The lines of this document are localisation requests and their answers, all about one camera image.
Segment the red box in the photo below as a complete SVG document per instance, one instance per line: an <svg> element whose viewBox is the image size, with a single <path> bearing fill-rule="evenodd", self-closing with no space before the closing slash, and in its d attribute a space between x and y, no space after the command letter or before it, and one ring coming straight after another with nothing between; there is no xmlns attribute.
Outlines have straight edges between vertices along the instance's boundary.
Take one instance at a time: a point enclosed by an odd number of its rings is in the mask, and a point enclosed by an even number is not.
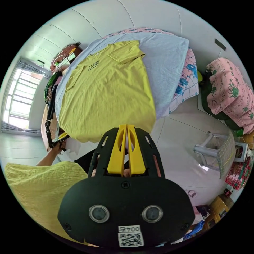
<svg viewBox="0 0 254 254"><path fill-rule="evenodd" d="M237 191L241 189L241 187L244 187L248 180L251 171L250 160L251 158L248 157L245 162L233 162L225 180L227 184Z"/></svg>

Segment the camera lens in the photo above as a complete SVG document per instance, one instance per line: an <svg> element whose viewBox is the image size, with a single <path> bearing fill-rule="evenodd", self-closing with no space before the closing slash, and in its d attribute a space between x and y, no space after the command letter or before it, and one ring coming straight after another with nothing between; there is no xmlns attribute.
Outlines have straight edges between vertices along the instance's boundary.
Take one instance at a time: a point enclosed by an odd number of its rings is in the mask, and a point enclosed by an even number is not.
<svg viewBox="0 0 254 254"><path fill-rule="evenodd" d="M105 206L94 205L89 209L89 216L93 221L103 223L109 219L109 211Z"/></svg>
<svg viewBox="0 0 254 254"><path fill-rule="evenodd" d="M142 212L142 217L146 222L155 223L159 221L163 216L162 209L157 205L151 205L146 207Z"/></svg>

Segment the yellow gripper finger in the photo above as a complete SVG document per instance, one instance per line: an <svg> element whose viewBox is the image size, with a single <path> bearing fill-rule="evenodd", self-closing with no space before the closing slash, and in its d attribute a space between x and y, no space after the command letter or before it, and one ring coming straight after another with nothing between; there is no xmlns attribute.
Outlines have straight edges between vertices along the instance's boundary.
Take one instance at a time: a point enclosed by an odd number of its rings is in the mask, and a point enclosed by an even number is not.
<svg viewBox="0 0 254 254"><path fill-rule="evenodd" d="M124 156L126 144L126 129L127 125L120 125L118 128L116 140L112 149L108 164L108 172L110 174L124 174Z"/></svg>
<svg viewBox="0 0 254 254"><path fill-rule="evenodd" d="M134 125L127 125L130 175L145 173L145 164Z"/></svg>

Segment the light blue bedsheet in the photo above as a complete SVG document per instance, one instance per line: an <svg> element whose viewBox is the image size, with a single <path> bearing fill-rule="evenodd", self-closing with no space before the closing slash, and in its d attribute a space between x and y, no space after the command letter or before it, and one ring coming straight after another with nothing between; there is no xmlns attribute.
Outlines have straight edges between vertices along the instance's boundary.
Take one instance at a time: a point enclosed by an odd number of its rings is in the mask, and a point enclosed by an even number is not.
<svg viewBox="0 0 254 254"><path fill-rule="evenodd" d="M65 86L76 66L89 54L102 50L108 44L128 40L139 40L139 48L145 53L143 62L153 94L156 118L163 116L181 78L189 40L168 34L127 33L95 40L72 62L56 90L57 120L59 120Z"/></svg>

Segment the yellow t-shirt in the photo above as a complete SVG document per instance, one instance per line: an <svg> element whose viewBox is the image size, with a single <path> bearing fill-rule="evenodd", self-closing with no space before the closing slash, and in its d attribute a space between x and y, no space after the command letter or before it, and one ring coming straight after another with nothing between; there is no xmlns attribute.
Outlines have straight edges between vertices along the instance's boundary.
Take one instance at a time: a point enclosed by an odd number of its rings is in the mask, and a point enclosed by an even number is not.
<svg viewBox="0 0 254 254"><path fill-rule="evenodd" d="M8 163L4 173L16 199L34 221L56 235L77 242L67 235L57 219L65 193L87 178L77 163L67 161L37 167Z"/></svg>
<svg viewBox="0 0 254 254"><path fill-rule="evenodd" d="M139 41L109 44L78 64L66 84L59 125L80 142L98 142L122 124L151 133L154 100Z"/></svg>

